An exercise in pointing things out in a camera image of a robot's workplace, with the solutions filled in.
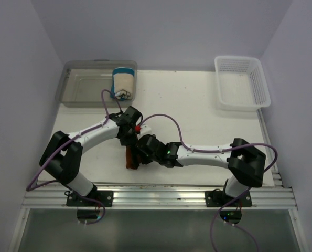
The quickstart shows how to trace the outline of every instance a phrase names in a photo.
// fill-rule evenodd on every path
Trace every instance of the glass panel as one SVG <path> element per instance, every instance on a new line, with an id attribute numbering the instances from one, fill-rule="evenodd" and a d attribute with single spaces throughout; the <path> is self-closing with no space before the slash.
<path id="1" fill-rule="evenodd" d="M 78 224 L 75 209 L 32 209 L 19 251 L 212 251 L 215 211 L 113 210 L 97 224 Z M 240 225 L 261 251 L 299 251 L 288 211 L 244 211 Z M 256 251 L 241 230 L 216 222 L 220 251 Z"/>

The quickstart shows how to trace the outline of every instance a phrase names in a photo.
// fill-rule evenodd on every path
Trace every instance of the lavender wall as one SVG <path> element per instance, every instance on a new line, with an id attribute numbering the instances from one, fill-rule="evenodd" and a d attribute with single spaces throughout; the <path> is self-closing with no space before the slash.
<path id="1" fill-rule="evenodd" d="M 272 104 L 264 118 L 312 245 L 312 0 L 294 0 L 262 59 Z"/>
<path id="2" fill-rule="evenodd" d="M 132 59 L 140 69 L 210 70 L 260 58 L 292 0 L 32 0 L 64 63 Z"/>
<path id="3" fill-rule="evenodd" d="M 31 2 L 0 0 L 0 251 L 47 143 L 61 69 Z"/>

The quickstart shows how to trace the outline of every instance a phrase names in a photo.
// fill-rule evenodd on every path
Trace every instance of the black mounting bracket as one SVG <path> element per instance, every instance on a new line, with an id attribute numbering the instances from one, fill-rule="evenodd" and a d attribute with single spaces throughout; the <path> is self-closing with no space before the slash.
<path id="1" fill-rule="evenodd" d="M 224 190 L 215 189 L 213 191 L 205 191 L 206 207 L 221 207 L 233 198 L 227 196 Z M 251 207 L 252 201 L 250 192 L 245 194 L 241 199 L 229 205 L 229 207 Z"/>
<path id="2" fill-rule="evenodd" d="M 65 192 L 67 196 L 66 206 L 97 206 L 96 203 L 91 201 L 85 201 L 81 199 L 77 194 L 71 191 Z M 111 207 L 113 205 L 114 192 L 113 191 L 94 191 L 92 192 L 92 199 L 100 201 L 105 207 Z"/>
<path id="3" fill-rule="evenodd" d="M 87 219 L 97 219 L 99 216 L 100 210 L 97 209 L 78 209 L 77 210 L 77 218 L 79 221 L 87 220 Z"/>

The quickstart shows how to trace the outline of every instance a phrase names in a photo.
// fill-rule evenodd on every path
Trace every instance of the metal frame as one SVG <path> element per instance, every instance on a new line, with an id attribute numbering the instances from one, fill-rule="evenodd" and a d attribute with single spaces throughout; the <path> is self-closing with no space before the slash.
<path id="1" fill-rule="evenodd" d="M 296 235 L 300 252 L 310 252 L 304 230 L 300 224 L 298 210 L 290 209 L 289 211 L 294 233 Z"/>
<path id="2" fill-rule="evenodd" d="M 264 142 L 270 144 L 262 111 L 258 110 L 257 115 Z M 273 158 L 272 151 L 267 148 L 266 153 L 268 159 L 271 161 Z M 253 206 L 246 208 L 246 210 L 289 210 L 300 251 L 308 252 L 309 249 L 305 235 L 298 220 L 297 205 L 293 191 L 292 189 L 283 188 L 283 183 L 276 164 L 272 167 L 271 171 L 275 187 L 253 188 L 250 191 Z M 205 191 L 212 191 L 217 188 L 222 189 L 221 186 L 115 185 L 99 183 L 95 185 L 98 187 L 98 190 L 111 190 L 114 192 L 113 206 L 111 209 L 217 209 L 215 207 L 206 207 Z M 18 251 L 30 209 L 76 208 L 66 207 L 67 199 L 64 195 L 65 191 L 67 191 L 67 189 L 64 186 L 51 184 L 26 193 L 9 251 Z"/>

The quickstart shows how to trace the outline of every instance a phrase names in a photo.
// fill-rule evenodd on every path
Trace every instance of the white arm segment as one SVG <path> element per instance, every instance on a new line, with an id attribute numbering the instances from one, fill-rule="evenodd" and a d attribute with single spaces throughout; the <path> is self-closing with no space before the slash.
<path id="1" fill-rule="evenodd" d="M 231 152 L 224 153 L 201 153 L 195 152 L 194 149 L 198 150 L 223 150 L 230 148 L 230 144 L 220 145 L 220 146 L 194 146 L 188 145 L 191 150 L 186 150 L 183 146 L 180 146 L 177 151 L 177 161 L 182 166 L 201 164 L 201 165 L 211 165 L 219 166 L 223 168 L 228 167 L 227 158 L 230 158 Z"/>
<path id="2" fill-rule="evenodd" d="M 143 124 L 141 126 L 141 131 L 140 133 L 137 135 L 138 136 L 138 139 L 140 139 L 142 136 L 146 135 L 146 134 L 151 134 L 151 128 L 146 125 L 146 124 Z"/>
<path id="3" fill-rule="evenodd" d="M 180 146 L 177 152 L 178 158 L 177 161 L 182 166 L 187 165 L 210 165 L 210 166 L 218 166 L 222 168 L 228 168 L 227 158 L 230 158 L 231 152 L 220 152 L 220 153 L 201 153 L 195 152 L 194 149 L 198 150 L 216 150 L 220 151 L 223 149 L 230 148 L 230 144 L 219 145 L 219 146 L 194 146 L 188 145 L 191 147 L 191 150 L 185 149 L 183 146 Z M 225 193 L 230 197 L 237 197 L 244 190 L 248 189 L 247 186 L 242 185 L 234 175 L 228 180 L 227 185 L 225 187 Z"/>
<path id="4" fill-rule="evenodd" d="M 101 122 L 90 126 L 84 130 L 81 131 L 77 131 L 77 132 L 73 132 L 73 133 L 69 133 L 70 138 L 80 134 L 81 132 L 93 128 L 99 124 L 103 124 L 105 121 L 105 119 L 103 119 Z M 117 134 L 119 132 L 120 127 L 116 125 L 116 122 L 112 121 L 112 120 L 108 120 L 108 122 L 101 128 L 98 128 L 96 130 L 93 130 L 85 135 L 83 135 L 82 137 L 76 139 L 76 142 L 81 143 L 83 149 L 82 149 L 82 154 L 84 154 L 87 150 L 93 148 L 94 146 L 117 137 Z"/>
<path id="5" fill-rule="evenodd" d="M 69 133 L 69 137 L 73 138 L 76 135 L 81 134 L 81 132 L 96 127 L 97 125 L 103 124 L 105 119 L 101 122 L 90 126 L 84 130 Z M 87 150 L 93 148 L 94 146 L 108 140 L 115 138 L 119 132 L 119 126 L 112 120 L 108 120 L 108 122 L 103 126 L 96 130 L 90 131 L 86 133 L 82 137 L 76 139 L 76 142 L 81 143 L 82 145 L 82 154 L 84 154 Z M 93 183 L 90 182 L 87 178 L 85 178 L 80 172 L 78 175 L 72 180 L 68 186 L 73 189 L 74 191 L 78 192 L 81 196 L 86 196 L 89 192 L 93 189 Z"/>

